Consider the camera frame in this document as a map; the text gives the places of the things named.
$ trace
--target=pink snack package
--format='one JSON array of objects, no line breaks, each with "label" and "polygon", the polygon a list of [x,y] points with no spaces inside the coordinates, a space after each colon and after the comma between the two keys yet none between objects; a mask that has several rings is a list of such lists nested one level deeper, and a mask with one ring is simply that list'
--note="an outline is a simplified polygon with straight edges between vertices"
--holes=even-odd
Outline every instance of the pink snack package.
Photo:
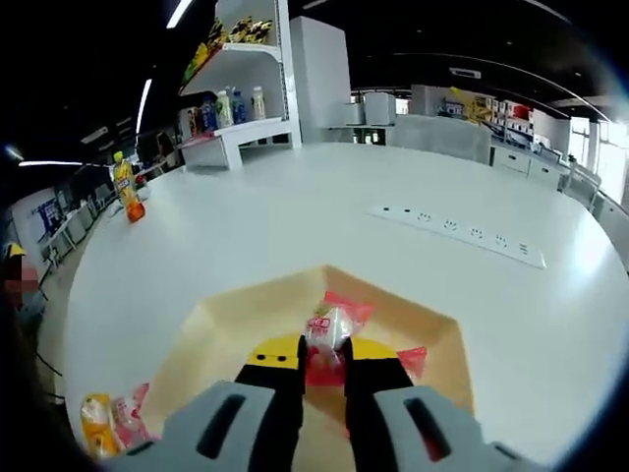
[{"label": "pink snack package", "polygon": [[413,349],[397,351],[397,357],[399,357],[406,373],[412,379],[419,380],[424,372],[424,363],[428,353],[425,347],[415,347]]},{"label": "pink snack package", "polygon": [[140,416],[149,384],[143,383],[133,392],[131,398],[119,397],[111,402],[111,418],[114,438],[121,450],[134,447],[150,439]]},{"label": "pink snack package", "polygon": [[325,292],[304,332],[309,347],[306,385],[341,386],[345,383],[345,364],[340,348],[345,339],[365,325],[372,311],[373,307],[346,300],[334,292]]}]

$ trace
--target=window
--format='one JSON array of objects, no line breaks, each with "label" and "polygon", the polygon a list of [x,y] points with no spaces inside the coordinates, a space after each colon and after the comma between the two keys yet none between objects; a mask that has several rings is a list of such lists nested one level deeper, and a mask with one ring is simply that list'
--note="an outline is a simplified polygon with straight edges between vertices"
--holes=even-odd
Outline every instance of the window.
[{"label": "window", "polygon": [[627,172],[627,126],[600,124],[600,146],[597,154],[600,188],[618,203],[622,202]]},{"label": "window", "polygon": [[572,118],[570,120],[570,141],[568,153],[572,154],[577,163],[586,166],[588,147],[590,145],[590,120],[588,118]]}]

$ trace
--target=plastic bottle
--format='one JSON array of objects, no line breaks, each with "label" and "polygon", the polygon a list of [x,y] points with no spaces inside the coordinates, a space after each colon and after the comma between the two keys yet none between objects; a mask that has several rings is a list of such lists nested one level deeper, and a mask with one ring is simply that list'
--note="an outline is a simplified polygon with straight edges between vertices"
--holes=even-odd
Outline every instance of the plastic bottle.
[{"label": "plastic bottle", "polygon": [[114,162],[114,186],[127,210],[129,221],[135,223],[144,216],[145,210],[136,192],[133,168],[121,151],[114,153]]},{"label": "plastic bottle", "polygon": [[234,111],[234,124],[238,125],[247,122],[247,108],[239,90],[234,90],[232,109]]},{"label": "plastic bottle", "polygon": [[264,108],[264,92],[262,91],[262,87],[254,87],[252,104],[254,106],[254,119],[265,120],[266,110]]},{"label": "plastic bottle", "polygon": [[218,129],[216,125],[216,110],[214,109],[214,104],[209,96],[206,96],[203,99],[203,105],[200,108],[202,119],[203,119],[203,130],[204,131],[215,131]]},{"label": "plastic bottle", "polygon": [[218,99],[216,100],[216,117],[218,118],[218,127],[226,128],[234,124],[234,116],[232,114],[232,105],[227,96],[226,90],[220,90],[218,92]]}]

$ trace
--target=juice bottle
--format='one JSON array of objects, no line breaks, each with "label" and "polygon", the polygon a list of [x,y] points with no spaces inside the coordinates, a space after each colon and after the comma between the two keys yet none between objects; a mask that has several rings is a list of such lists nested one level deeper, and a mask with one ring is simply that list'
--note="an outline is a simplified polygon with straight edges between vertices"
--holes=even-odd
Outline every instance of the juice bottle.
[{"label": "juice bottle", "polygon": [[114,186],[120,195],[122,205],[127,210],[129,221],[135,223],[144,216],[144,205],[140,202],[134,185],[134,171],[123,158],[121,151],[114,153]]}]

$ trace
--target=yellow snack bag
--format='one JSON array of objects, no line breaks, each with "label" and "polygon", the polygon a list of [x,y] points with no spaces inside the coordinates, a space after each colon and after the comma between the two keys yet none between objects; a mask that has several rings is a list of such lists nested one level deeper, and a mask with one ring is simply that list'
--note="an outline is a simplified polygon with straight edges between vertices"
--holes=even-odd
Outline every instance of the yellow snack bag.
[{"label": "yellow snack bag", "polygon": [[109,423],[109,402],[109,395],[92,393],[81,405],[81,424],[87,439],[87,450],[97,459],[112,457],[119,452]]}]

